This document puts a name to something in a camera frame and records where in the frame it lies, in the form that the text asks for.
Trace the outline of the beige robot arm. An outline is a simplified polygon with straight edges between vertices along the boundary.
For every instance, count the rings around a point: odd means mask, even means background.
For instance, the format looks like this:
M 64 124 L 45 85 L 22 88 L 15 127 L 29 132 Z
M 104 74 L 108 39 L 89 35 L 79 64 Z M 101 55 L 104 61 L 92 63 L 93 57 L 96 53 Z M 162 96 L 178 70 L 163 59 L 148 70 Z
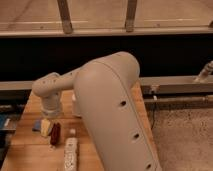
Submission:
M 74 91 L 80 116 L 105 171 L 162 171 L 134 103 L 131 88 L 140 65 L 128 52 L 93 59 L 64 75 L 37 79 L 33 93 L 42 113 L 51 118 L 62 110 L 61 92 Z

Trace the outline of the beige gripper wrist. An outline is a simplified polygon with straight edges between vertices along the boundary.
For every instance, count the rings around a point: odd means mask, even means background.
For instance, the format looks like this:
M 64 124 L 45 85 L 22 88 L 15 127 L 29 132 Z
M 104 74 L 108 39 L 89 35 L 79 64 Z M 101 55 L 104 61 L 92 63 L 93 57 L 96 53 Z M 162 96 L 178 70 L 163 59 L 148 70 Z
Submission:
M 62 104 L 43 104 L 41 106 L 41 112 L 45 118 L 56 118 L 62 112 Z M 41 120 L 41 135 L 47 137 L 52 129 L 52 122 L 48 119 Z

